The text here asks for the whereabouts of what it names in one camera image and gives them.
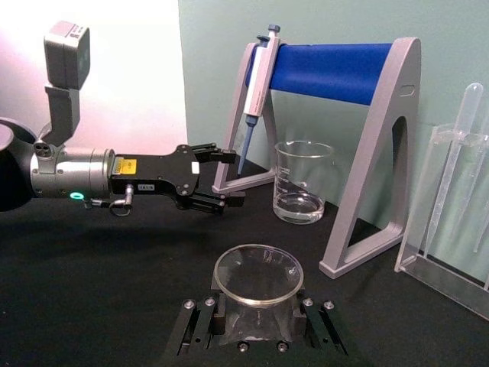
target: transfer pipette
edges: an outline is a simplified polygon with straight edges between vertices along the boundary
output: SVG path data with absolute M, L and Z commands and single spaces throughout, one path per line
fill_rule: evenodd
M 453 128 L 454 133 L 457 134 L 457 136 L 450 145 L 449 155 L 445 162 L 445 170 L 442 175 L 442 180 L 440 181 L 435 206 L 433 207 L 433 212 L 428 225 L 424 257 L 428 256 L 429 247 L 431 246 L 436 230 L 438 229 L 443 206 L 445 205 L 445 199 L 450 188 L 450 183 L 452 182 L 452 176 L 455 170 L 455 165 L 457 164 L 458 155 L 460 154 L 460 140 L 462 140 L 463 137 L 465 137 L 471 130 L 483 91 L 484 87 L 480 83 L 472 83 L 465 89 L 464 98 L 461 101 L 461 106 L 458 110 L 458 116 Z
M 270 24 L 268 30 L 268 37 L 258 37 L 260 43 L 254 54 L 248 93 L 243 108 L 243 113 L 246 115 L 244 121 L 248 125 L 248 130 L 246 131 L 243 151 L 239 159 L 238 175 L 241 175 L 243 164 L 250 148 L 253 128 L 258 123 L 258 119 L 263 111 L 265 99 L 267 98 L 270 87 L 270 80 L 274 72 L 275 59 L 277 58 L 277 52 L 280 46 L 280 38 L 277 37 L 278 32 L 280 32 L 280 27 L 275 24 Z
M 457 223 L 452 227 L 452 233 L 450 235 L 451 239 L 456 239 L 455 237 L 455 232 L 458 230 L 458 227 L 461 224 L 461 221 L 464 218 L 465 211 L 467 210 L 468 204 L 471 201 L 472 194 L 474 192 L 475 184 L 478 181 L 479 173 L 481 172 L 482 164 L 485 161 L 486 158 L 486 153 L 487 153 L 487 146 L 489 145 L 489 111 L 487 111 L 487 116 L 483 120 L 480 132 L 479 134 L 484 136 L 484 141 L 480 144 L 479 149 L 475 155 L 475 164 L 471 166 L 471 169 L 469 168 L 467 172 L 464 172 L 464 177 L 461 179 L 462 182 L 466 180 L 470 180 L 470 184 L 467 186 L 463 186 L 464 192 L 460 196 L 460 202 L 459 204 L 456 203 L 454 204 L 455 208 L 460 208 L 459 213 L 457 216 Z M 474 252 L 477 252 L 478 250 L 478 243 L 480 242 L 480 239 L 478 240 L 477 244 L 475 245 Z

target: silver cylindrical joint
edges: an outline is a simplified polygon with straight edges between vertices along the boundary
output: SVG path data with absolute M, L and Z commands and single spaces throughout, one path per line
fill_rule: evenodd
M 70 197 L 81 193 L 87 198 L 110 196 L 108 176 L 114 162 L 112 149 L 63 148 L 53 157 L 52 169 L 46 162 L 31 159 L 31 182 L 37 197 Z

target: black table surface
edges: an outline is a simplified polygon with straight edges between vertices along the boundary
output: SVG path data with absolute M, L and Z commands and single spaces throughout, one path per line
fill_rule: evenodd
M 293 254 L 306 293 L 341 305 L 375 365 L 489 365 L 489 323 L 395 273 L 399 246 L 329 279 L 318 263 L 336 208 L 295 226 L 274 215 L 271 184 L 246 193 L 223 216 L 178 210 L 164 196 L 136 196 L 127 218 L 49 199 L 0 213 L 0 366 L 155 365 L 182 301 L 205 297 L 217 258 L 247 243 Z

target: micropipette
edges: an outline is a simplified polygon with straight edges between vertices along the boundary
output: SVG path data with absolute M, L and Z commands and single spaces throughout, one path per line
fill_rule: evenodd
M 460 154 L 461 143 L 460 141 L 471 130 L 472 123 L 474 122 L 475 113 L 481 101 L 484 87 L 480 83 L 472 83 L 465 89 L 464 98 L 461 101 L 460 109 L 458 110 L 458 116 L 453 128 L 454 133 L 457 136 L 454 138 L 450 145 L 449 155 L 445 162 L 445 170 L 440 181 L 439 190 L 436 195 L 435 206 L 431 219 L 429 221 L 428 232 L 426 234 L 426 244 L 424 249 L 424 257 L 428 256 L 429 247 L 435 237 L 436 230 L 440 217 L 442 216 L 443 206 L 445 205 L 445 199 L 449 192 L 450 183 L 452 182 L 453 172 L 455 165 L 457 164 L 458 155 Z
M 243 164 L 250 148 L 253 128 L 258 123 L 258 119 L 263 111 L 265 99 L 267 98 L 270 87 L 270 80 L 274 71 L 275 59 L 277 58 L 277 52 L 280 46 L 280 38 L 277 37 L 278 32 L 280 32 L 280 27 L 275 24 L 270 24 L 268 30 L 268 37 L 258 37 L 260 43 L 256 48 L 253 68 L 251 69 L 248 93 L 243 108 L 243 113 L 246 115 L 244 121 L 248 125 L 248 130 L 246 131 L 243 151 L 239 159 L 238 175 L 241 175 Z

